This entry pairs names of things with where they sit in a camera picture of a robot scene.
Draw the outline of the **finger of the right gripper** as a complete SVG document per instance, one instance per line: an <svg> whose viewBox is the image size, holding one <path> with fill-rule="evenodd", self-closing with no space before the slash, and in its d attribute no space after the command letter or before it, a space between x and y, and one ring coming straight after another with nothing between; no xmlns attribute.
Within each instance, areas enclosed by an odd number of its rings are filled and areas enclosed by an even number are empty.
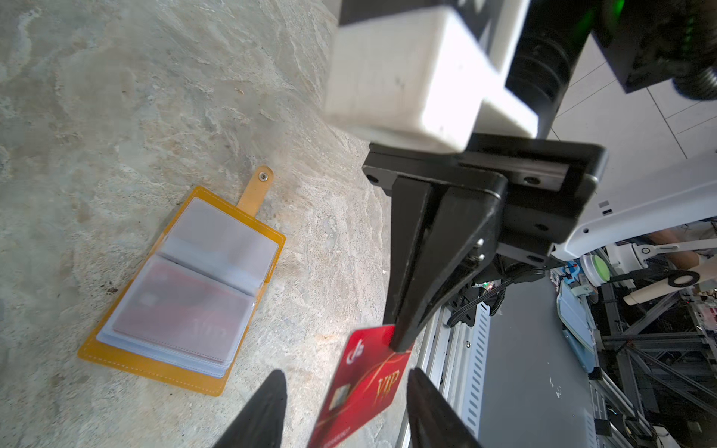
<svg viewBox="0 0 717 448"><path fill-rule="evenodd" d="M390 270L383 324L395 324L410 284L432 202L427 182L398 177L391 190Z"/></svg>
<svg viewBox="0 0 717 448"><path fill-rule="evenodd" d="M432 186L418 256L390 348L406 352L440 307L496 254L502 200L489 192Z"/></svg>

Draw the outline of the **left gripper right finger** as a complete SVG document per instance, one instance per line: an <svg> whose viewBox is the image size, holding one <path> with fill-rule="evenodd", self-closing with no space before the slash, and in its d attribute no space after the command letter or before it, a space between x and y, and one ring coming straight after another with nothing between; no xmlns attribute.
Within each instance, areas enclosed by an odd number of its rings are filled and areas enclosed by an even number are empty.
<svg viewBox="0 0 717 448"><path fill-rule="evenodd" d="M407 413L413 447L481 447L431 379L418 368L408 373Z"/></svg>

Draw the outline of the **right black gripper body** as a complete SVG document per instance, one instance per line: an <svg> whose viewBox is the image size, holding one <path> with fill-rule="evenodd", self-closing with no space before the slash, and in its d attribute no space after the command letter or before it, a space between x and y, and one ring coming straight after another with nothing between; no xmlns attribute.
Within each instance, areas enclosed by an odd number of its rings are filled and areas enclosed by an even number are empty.
<svg viewBox="0 0 717 448"><path fill-rule="evenodd" d="M473 134L451 155L373 144L362 171L384 192L398 177L493 192L503 203L498 254L541 266L577 228L607 162L596 144Z"/></svg>

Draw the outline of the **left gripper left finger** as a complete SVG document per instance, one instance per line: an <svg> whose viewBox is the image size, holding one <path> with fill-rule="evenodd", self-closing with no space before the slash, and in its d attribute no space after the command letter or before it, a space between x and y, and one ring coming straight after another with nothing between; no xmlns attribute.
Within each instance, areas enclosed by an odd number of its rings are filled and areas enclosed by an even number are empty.
<svg viewBox="0 0 717 448"><path fill-rule="evenodd" d="M281 370L274 370L213 447L280 447L287 404L285 374Z"/></svg>

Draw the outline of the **red VIP card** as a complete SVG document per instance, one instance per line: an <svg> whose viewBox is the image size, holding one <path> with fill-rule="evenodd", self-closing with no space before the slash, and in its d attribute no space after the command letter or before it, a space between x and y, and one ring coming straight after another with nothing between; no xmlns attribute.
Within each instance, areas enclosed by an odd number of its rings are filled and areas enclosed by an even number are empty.
<svg viewBox="0 0 717 448"><path fill-rule="evenodd" d="M335 447L393 403L411 356L390 348L396 327L355 330L339 358L308 445Z"/></svg>

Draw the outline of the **yellow leather card holder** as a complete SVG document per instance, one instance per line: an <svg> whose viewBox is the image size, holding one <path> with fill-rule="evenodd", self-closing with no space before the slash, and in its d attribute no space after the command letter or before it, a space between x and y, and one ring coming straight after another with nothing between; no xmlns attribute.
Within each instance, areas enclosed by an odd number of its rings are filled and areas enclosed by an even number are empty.
<svg viewBox="0 0 717 448"><path fill-rule="evenodd" d="M195 188L78 357L220 396L286 242L257 218L273 181L259 167L235 205Z"/></svg>

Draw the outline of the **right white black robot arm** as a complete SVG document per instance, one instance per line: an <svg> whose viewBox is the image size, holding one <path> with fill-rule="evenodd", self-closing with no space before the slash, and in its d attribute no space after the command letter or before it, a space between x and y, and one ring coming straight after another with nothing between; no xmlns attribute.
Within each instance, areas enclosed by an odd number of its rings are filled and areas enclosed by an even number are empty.
<svg viewBox="0 0 717 448"><path fill-rule="evenodd" d="M537 113L536 138L473 134L461 155L371 144L364 174L391 199L393 351L475 281L534 281L600 246L715 214L714 156L600 197L606 149L547 139L590 35L626 91L672 80L684 97L715 99L713 1L532 2L507 87Z"/></svg>

